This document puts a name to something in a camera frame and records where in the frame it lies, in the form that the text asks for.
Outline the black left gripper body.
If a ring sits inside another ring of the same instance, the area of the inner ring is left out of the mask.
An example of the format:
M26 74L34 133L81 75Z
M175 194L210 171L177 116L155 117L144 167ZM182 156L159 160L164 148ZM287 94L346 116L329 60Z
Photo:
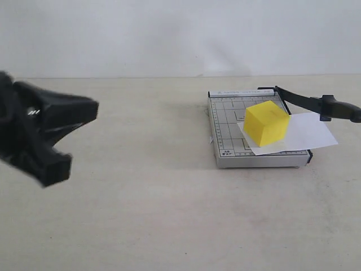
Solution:
M1 160L15 167L40 169L41 160L26 128L27 112L12 77L1 72Z

